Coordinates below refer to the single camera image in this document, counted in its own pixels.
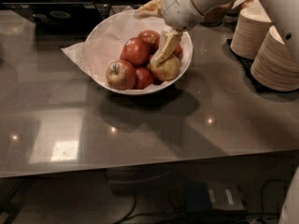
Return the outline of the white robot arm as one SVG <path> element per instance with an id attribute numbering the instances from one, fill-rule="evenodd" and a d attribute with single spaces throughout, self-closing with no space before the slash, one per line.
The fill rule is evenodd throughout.
<path id="1" fill-rule="evenodd" d="M 162 18 L 171 30 L 162 34 L 151 59 L 161 63 L 175 50 L 182 33 L 197 24 L 214 23 L 222 9 L 240 9 L 255 18 L 268 18 L 277 28 L 294 59 L 299 50 L 299 0 L 151 0 L 135 11 L 135 17 Z"/>

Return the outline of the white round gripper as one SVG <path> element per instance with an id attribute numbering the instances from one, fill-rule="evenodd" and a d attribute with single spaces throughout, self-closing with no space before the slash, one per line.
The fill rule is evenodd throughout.
<path id="1" fill-rule="evenodd" d="M 153 64 L 167 60 L 181 41 L 181 31 L 190 31 L 203 19 L 191 0 L 150 0 L 135 11 L 134 17 L 163 17 L 165 24 L 172 28 L 161 32 L 159 48 L 150 59 Z"/>

